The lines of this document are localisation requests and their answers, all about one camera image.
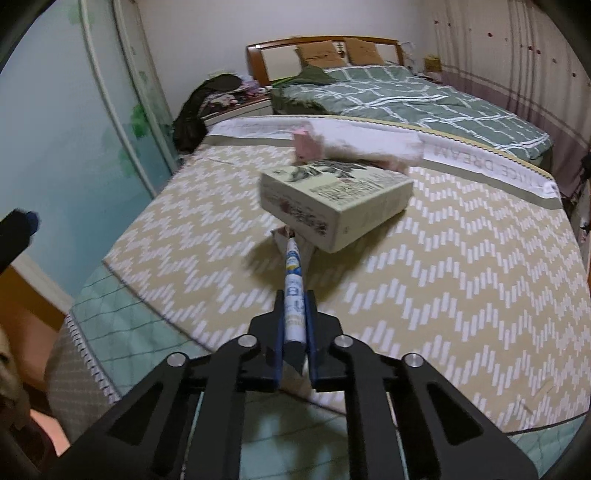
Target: green comforter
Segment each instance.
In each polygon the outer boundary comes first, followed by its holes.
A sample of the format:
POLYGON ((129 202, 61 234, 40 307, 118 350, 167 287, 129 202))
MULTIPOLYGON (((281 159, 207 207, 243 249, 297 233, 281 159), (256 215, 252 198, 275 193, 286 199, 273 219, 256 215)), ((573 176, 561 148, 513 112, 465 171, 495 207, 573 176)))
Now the green comforter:
POLYGON ((283 83, 272 92, 281 113, 326 113, 418 125, 468 138, 539 164, 550 136, 492 103, 413 76, 398 65, 341 67, 331 85, 283 83))

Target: pile of clothes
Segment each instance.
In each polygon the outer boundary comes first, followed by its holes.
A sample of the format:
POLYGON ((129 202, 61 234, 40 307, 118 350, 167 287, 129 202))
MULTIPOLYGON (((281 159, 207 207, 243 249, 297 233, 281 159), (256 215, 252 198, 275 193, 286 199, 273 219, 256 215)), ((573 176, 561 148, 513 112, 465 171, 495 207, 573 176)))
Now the pile of clothes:
POLYGON ((240 105, 266 92, 266 88, 248 76, 222 73, 206 80, 190 95, 173 123, 174 146, 181 153, 192 153, 207 135, 202 120, 204 116, 240 105))

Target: wooden headboard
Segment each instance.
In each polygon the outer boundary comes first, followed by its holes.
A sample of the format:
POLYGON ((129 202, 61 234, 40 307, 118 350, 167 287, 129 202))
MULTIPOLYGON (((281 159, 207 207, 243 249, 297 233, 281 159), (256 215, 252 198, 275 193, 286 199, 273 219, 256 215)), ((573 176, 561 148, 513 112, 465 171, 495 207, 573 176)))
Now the wooden headboard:
POLYGON ((358 38, 375 43, 384 60, 390 60, 404 65, 402 47, 397 40, 377 37, 354 37, 352 35, 348 37, 338 35, 328 37, 293 37, 247 46, 246 55, 248 56, 252 76, 255 80, 259 81, 261 86, 267 86, 275 80, 297 75, 301 70, 301 65, 295 46, 301 43, 330 40, 336 44, 337 51, 346 60, 345 38, 358 38))

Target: blue tip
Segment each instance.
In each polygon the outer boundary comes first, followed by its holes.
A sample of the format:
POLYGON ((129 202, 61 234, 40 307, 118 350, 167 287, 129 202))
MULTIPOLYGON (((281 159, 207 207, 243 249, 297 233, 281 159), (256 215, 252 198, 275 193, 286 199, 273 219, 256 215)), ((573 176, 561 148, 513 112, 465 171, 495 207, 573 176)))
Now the blue tip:
POLYGON ((39 230, 39 216, 35 212, 27 212, 25 213, 25 217, 27 217, 29 222, 31 235, 37 233, 39 230))

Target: beige patterned mat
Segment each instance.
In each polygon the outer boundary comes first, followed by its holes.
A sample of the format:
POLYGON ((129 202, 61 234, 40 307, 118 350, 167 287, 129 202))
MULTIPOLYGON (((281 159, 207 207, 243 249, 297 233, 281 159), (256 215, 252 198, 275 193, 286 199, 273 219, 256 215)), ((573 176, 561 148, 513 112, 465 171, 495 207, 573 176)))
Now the beige patterned mat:
MULTIPOLYGON (((257 182, 293 151, 244 142, 203 146, 106 257, 212 349, 270 310, 283 282, 268 236, 279 222, 258 207, 257 182)), ((380 353, 420 352, 506 432, 585 412, 591 310, 564 212, 434 162, 411 177, 405 212, 337 254, 315 254, 306 287, 320 309, 380 353)), ((300 386, 343 410, 342 394, 300 386)))

